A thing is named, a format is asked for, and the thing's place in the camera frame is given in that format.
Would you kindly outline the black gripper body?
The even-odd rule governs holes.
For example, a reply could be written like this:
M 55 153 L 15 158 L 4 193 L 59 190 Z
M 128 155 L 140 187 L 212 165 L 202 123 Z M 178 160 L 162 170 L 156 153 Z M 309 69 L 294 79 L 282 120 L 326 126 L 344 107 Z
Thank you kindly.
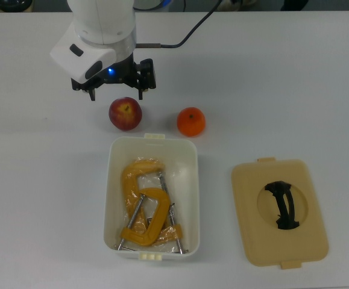
M 125 84 L 140 89 L 139 81 L 140 75 L 131 54 L 125 60 L 111 66 L 105 66 L 102 61 L 97 61 L 84 74 L 81 82 L 72 79 L 71 83 L 73 90 L 89 92 L 104 84 Z

